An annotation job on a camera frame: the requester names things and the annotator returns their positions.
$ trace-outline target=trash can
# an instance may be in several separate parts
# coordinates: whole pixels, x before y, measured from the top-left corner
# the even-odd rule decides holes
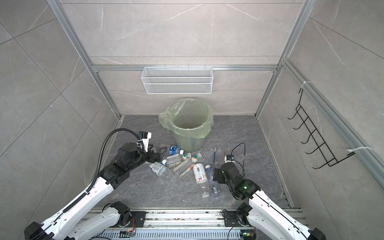
[[[159,115],[161,125],[172,131],[175,143],[184,151],[195,152],[214,125],[212,108],[196,99],[182,99]]]

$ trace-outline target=bottle label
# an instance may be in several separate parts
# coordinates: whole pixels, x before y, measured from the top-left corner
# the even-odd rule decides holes
[[[172,146],[169,148],[169,154],[170,154],[170,155],[175,155],[175,154],[176,154],[176,149],[177,149],[177,146],[176,146],[176,145],[172,145]]]
[[[192,165],[192,166],[191,166],[190,168],[188,168],[185,172],[183,172],[183,173],[180,175],[180,178],[181,178],[182,176],[186,175],[187,172],[191,171],[191,169],[193,169],[193,166],[194,166],[194,165]]]
[[[195,173],[195,180],[196,182],[197,181],[201,181],[201,180],[206,180],[207,179],[207,175],[205,174],[205,170],[204,168],[200,169],[201,167],[199,165],[196,166],[196,173]]]
[[[154,163],[151,163],[149,165],[149,168],[156,174],[159,173],[160,169],[161,169],[162,165],[158,162],[154,162]]]

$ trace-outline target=cable tie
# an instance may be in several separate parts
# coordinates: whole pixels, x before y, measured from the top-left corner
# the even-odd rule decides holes
[[[306,83],[310,83],[310,82],[304,81],[300,88],[303,88],[304,84]]]
[[[372,150],[373,150],[373,148],[371,148],[371,147],[357,147],[357,148],[354,148],[354,149],[347,149],[347,151],[348,151],[348,152],[353,152],[353,151],[355,151],[355,150],[364,149],[364,148],[366,148],[366,149],[372,149]]]

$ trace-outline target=black wire rack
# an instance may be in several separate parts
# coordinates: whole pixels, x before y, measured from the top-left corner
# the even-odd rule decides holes
[[[321,133],[318,131],[317,127],[313,124],[311,118],[308,116],[308,114],[306,113],[306,111],[304,110],[304,108],[301,106],[300,102],[301,102],[301,97],[303,96],[303,89],[301,88],[299,90],[299,94],[300,94],[300,100],[299,100],[299,104],[297,105],[297,107],[295,108],[296,110],[296,113],[293,115],[293,117],[291,118],[288,118],[289,120],[292,120],[296,115],[298,115],[300,117],[300,119],[302,120],[302,124],[298,127],[298,128],[293,128],[294,130],[298,130],[300,129],[303,125],[307,128],[308,132],[310,133],[310,135],[308,136],[308,139],[306,142],[301,142],[302,144],[306,144],[308,143],[309,139],[312,137],[313,141],[315,142],[317,148],[315,148],[315,150],[313,150],[312,152],[305,152],[306,154],[312,154],[314,153],[316,150],[319,150],[321,152],[321,155],[323,156],[324,160],[325,160],[325,163],[323,165],[321,165],[320,167],[313,167],[314,169],[319,169],[325,165],[328,165],[330,167],[332,167],[333,165],[335,164],[338,164],[339,162],[351,157],[352,155],[354,155],[355,153],[354,152],[351,152],[349,154],[347,154],[347,156],[345,158],[343,158],[342,160],[337,160],[336,157],[333,155],[333,152],[331,151],[331,149],[329,148],[328,144],[325,142],[323,136],[321,135]],[[299,113],[299,110],[303,110],[304,114],[300,114]],[[310,122],[313,127],[314,127],[314,130],[311,131],[310,128],[308,127],[307,123],[306,122]],[[315,137],[313,136],[315,133],[317,133],[320,138],[321,138],[321,141],[322,143],[319,144],[320,142],[316,141]],[[324,155],[324,149],[322,150],[321,149],[321,146],[326,147],[326,149],[328,149],[328,151],[330,152],[330,160],[327,160],[326,156]]]

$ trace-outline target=blue bottle label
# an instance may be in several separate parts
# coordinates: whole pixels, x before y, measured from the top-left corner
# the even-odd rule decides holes
[[[175,155],[175,154],[176,154],[176,149],[177,149],[177,146],[176,146],[176,145],[172,145],[172,146],[169,148],[169,154],[170,154],[170,155]]]

